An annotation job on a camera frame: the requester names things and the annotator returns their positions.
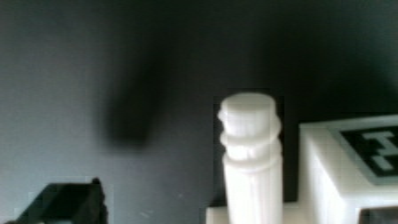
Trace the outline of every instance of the dark gray wall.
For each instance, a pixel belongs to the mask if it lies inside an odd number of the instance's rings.
[[[99,177],[110,223],[224,204],[222,98],[268,93],[297,199],[298,123],[396,113],[393,1],[2,1],[0,222]]]

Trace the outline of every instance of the white base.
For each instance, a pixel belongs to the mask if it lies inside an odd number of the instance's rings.
[[[297,203],[284,203],[284,224],[307,224],[302,209]],[[229,224],[227,207],[206,209],[206,224]]]

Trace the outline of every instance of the white post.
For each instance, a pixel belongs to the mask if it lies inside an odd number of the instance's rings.
[[[274,99],[259,93],[226,98],[224,173],[229,224],[282,224],[281,122]]]

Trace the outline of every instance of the white plastic part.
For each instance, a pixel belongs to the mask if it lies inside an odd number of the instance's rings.
[[[362,209],[398,207],[396,130],[396,115],[300,125],[298,198],[309,224],[359,223]]]
[[[222,101],[229,224],[282,224],[281,122],[274,99],[242,93]]]

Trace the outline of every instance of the white cube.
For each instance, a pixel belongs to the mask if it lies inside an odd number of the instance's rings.
[[[396,223],[398,115],[300,125],[298,201],[309,224]]]

